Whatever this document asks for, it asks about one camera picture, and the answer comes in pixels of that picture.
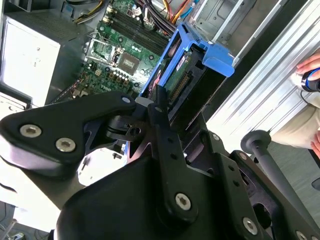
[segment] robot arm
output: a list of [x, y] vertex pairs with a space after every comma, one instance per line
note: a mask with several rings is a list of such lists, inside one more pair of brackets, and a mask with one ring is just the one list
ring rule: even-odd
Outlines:
[[244, 152], [196, 125], [181, 143], [161, 86], [154, 102], [108, 92], [7, 116], [0, 155], [63, 181], [88, 153], [129, 142], [128, 165], [67, 201], [59, 240], [320, 238]]

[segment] orange wire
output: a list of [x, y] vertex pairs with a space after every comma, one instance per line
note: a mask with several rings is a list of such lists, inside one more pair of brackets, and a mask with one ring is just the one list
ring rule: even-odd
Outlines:
[[178, 20], [179, 16], [182, 14], [182, 12], [185, 10], [185, 8], [187, 7], [188, 3], [190, 2], [190, 0], [185, 1], [183, 7], [178, 11], [178, 13], [174, 16], [172, 23], [175, 24], [176, 21]]

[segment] red wire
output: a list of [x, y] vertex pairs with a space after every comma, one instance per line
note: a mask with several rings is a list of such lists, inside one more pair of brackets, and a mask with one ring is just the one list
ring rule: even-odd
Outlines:
[[175, 16], [177, 15], [177, 13], [179, 12], [179, 10], [188, 2], [189, 0], [184, 0], [180, 6], [176, 9], [175, 13], [172, 15], [170, 21], [172, 22], [172, 20], [175, 18]]

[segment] cable bundle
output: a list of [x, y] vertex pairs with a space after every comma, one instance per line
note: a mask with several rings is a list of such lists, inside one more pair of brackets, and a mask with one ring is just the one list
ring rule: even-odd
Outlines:
[[[68, 4], [71, 4], [71, 5], [85, 5], [85, 4], [92, 4], [92, 3], [96, 3], [97, 0], [83, 0], [83, 1], [70, 1], [70, 0], [66, 0], [66, 2]], [[87, 14], [83, 14], [81, 15], [80, 17], [78, 17], [74, 22], [76, 24], [82, 24], [82, 23], [85, 23], [91, 19], [93, 19], [94, 17], [96, 17], [99, 12], [104, 9], [104, 7], [106, 6], [107, 4], [107, 0], [99, 0], [99, 3], [98, 5], [92, 9], [89, 13]]]

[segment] floor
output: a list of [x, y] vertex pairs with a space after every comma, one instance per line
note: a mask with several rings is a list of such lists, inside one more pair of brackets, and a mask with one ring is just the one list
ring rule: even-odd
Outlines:
[[311, 183], [320, 178], [320, 169], [307, 149], [272, 142], [270, 154], [320, 227], [320, 191]]
[[[0, 237], [2, 237], [4, 232], [3, 227], [6, 228], [13, 219], [14, 208], [14, 206], [0, 201]], [[49, 235], [47, 232], [39, 231], [37, 229], [17, 223], [10, 231], [9, 236], [12, 237], [18, 233], [24, 234], [25, 240], [46, 240]]]

